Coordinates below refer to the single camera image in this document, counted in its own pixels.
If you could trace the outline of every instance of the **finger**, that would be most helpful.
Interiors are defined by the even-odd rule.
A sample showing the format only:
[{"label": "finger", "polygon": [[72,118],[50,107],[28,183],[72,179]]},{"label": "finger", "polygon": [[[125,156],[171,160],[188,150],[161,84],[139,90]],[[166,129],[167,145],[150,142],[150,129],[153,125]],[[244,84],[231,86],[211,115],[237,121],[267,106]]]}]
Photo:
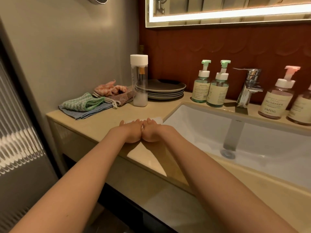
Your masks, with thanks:
[{"label": "finger", "polygon": [[146,126],[148,126],[147,120],[144,120],[142,124],[143,124],[144,128],[146,128]]}]

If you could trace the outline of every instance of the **gray wall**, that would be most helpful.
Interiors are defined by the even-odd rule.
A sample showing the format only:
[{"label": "gray wall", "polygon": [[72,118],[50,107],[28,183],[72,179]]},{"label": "gray wall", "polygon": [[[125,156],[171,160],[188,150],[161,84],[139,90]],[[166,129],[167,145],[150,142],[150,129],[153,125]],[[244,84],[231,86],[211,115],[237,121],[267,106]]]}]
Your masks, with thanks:
[{"label": "gray wall", "polygon": [[54,154],[45,114],[116,79],[130,85],[137,0],[0,0],[0,37]]}]

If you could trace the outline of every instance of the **clear water bottle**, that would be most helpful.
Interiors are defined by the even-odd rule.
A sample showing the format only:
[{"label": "clear water bottle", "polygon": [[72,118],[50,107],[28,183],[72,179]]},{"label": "clear water bottle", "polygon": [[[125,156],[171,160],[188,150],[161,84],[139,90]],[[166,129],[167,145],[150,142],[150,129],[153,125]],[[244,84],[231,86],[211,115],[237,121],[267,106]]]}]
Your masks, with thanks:
[{"label": "clear water bottle", "polygon": [[148,104],[148,56],[131,55],[131,67],[134,106],[145,107]]}]

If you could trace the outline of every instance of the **hand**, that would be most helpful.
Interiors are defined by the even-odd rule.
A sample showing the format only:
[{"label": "hand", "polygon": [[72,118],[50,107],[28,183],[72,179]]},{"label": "hand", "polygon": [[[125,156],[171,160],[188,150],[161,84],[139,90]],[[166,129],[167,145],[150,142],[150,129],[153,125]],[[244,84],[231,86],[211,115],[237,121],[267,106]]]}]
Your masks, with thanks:
[{"label": "hand", "polygon": [[142,138],[148,142],[160,141],[159,129],[162,125],[157,124],[154,120],[147,118],[143,121]]},{"label": "hand", "polygon": [[142,123],[143,121],[140,121],[139,119],[126,124],[124,124],[124,120],[120,122],[119,127],[123,128],[124,131],[122,132],[125,132],[127,135],[125,140],[126,143],[135,143],[141,139]]}]

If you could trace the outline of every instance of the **soap dispenser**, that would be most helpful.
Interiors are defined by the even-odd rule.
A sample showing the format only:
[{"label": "soap dispenser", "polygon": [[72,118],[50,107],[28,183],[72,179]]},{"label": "soap dispenser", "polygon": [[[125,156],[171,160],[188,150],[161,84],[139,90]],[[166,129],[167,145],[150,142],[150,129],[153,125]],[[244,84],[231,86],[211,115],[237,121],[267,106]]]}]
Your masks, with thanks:
[{"label": "soap dispenser", "polygon": [[296,124],[311,126],[311,85],[297,97],[286,118]]},{"label": "soap dispenser", "polygon": [[210,91],[207,96],[207,104],[212,107],[223,106],[229,88],[229,83],[227,82],[229,74],[226,73],[226,70],[231,61],[222,60],[220,63],[221,70],[216,74],[216,79],[212,81]]},{"label": "soap dispenser", "polygon": [[211,82],[208,79],[210,72],[207,70],[210,60],[202,60],[203,70],[199,71],[199,78],[194,81],[192,100],[197,103],[204,103],[210,89]]},{"label": "soap dispenser", "polygon": [[268,90],[258,113],[270,119],[280,119],[286,107],[293,98],[294,92],[290,90],[295,81],[291,80],[293,74],[300,70],[299,66],[286,66],[284,78],[279,78],[275,87]]}]

